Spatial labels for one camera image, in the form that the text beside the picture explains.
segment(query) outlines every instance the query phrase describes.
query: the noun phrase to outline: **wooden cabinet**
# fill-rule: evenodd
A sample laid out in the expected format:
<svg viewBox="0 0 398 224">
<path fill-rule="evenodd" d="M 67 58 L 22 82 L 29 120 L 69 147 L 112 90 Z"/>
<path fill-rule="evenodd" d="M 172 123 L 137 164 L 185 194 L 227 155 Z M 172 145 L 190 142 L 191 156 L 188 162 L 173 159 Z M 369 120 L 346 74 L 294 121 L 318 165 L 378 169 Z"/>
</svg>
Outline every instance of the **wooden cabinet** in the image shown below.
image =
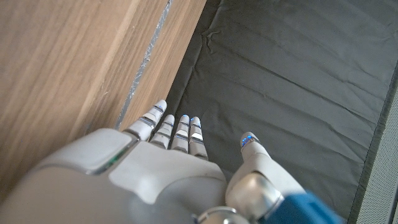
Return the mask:
<svg viewBox="0 0 398 224">
<path fill-rule="evenodd" d="M 121 128 L 167 96 L 205 0 L 0 2 L 0 200 L 51 152 L 115 127 L 167 4 Z"/>
</svg>

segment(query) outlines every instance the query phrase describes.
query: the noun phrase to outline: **robot finger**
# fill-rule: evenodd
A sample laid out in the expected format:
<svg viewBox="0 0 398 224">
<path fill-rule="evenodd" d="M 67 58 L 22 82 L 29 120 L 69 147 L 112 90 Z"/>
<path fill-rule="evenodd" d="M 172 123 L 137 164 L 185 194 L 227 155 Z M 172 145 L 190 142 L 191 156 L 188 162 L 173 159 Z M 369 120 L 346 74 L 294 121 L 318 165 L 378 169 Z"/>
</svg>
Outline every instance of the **robot finger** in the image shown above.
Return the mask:
<svg viewBox="0 0 398 224">
<path fill-rule="evenodd" d="M 166 107 L 166 101 L 160 100 L 146 114 L 138 118 L 136 122 L 124 131 L 136 135 L 141 141 L 148 140 Z"/>
<path fill-rule="evenodd" d="M 256 153 L 262 153 L 269 156 L 264 146 L 262 146 L 258 138 L 251 132 L 246 132 L 242 135 L 241 147 L 243 161 L 249 159 L 253 154 Z"/>
<path fill-rule="evenodd" d="M 183 115 L 177 126 L 171 149 L 188 153 L 189 117 Z"/>
<path fill-rule="evenodd" d="M 191 119 L 189 133 L 189 154 L 208 160 L 206 148 L 203 143 L 203 136 L 201 134 L 200 120 L 198 117 L 193 117 Z"/>
<path fill-rule="evenodd" d="M 154 134 L 154 137 L 152 137 L 150 140 L 150 143 L 167 149 L 167 146 L 169 146 L 170 137 L 172 135 L 173 125 L 174 116 L 169 114 L 160 125 L 159 130 Z"/>
</svg>

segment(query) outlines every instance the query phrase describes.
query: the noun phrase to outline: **wrinkled fabric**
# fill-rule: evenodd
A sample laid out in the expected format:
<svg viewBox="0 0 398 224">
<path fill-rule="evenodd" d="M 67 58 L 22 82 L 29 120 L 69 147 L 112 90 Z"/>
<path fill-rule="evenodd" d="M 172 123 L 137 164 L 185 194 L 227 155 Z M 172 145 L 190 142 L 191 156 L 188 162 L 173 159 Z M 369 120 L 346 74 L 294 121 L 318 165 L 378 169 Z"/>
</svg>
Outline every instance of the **wrinkled fabric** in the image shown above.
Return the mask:
<svg viewBox="0 0 398 224">
<path fill-rule="evenodd" d="M 167 97 L 227 178 L 252 131 L 347 219 L 398 60 L 396 1 L 208 0 Z"/>
</svg>

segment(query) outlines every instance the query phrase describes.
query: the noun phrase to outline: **blue fingertip sensor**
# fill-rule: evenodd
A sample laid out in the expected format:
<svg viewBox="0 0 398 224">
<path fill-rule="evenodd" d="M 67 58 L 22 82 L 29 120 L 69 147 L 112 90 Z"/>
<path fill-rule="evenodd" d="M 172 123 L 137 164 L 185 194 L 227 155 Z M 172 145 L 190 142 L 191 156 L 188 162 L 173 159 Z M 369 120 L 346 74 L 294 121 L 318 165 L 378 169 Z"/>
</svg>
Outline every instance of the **blue fingertip sensor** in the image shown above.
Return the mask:
<svg viewBox="0 0 398 224">
<path fill-rule="evenodd" d="M 248 143 L 248 141 L 252 138 L 252 136 L 247 136 L 246 138 L 242 139 L 242 147 Z"/>
</svg>

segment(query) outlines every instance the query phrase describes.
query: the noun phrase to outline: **wooden panel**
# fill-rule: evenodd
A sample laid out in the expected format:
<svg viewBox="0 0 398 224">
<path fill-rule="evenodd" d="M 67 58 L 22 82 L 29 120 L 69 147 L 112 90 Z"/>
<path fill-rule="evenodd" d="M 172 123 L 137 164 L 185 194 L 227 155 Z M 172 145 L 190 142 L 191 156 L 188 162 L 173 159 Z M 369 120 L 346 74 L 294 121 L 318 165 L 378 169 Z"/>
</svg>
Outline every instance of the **wooden panel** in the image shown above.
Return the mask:
<svg viewBox="0 0 398 224">
<path fill-rule="evenodd" d="M 166 99 L 206 0 L 174 0 L 121 129 Z"/>
<path fill-rule="evenodd" d="M 114 126 L 166 3 L 0 2 L 0 200 L 90 125 Z"/>
</svg>

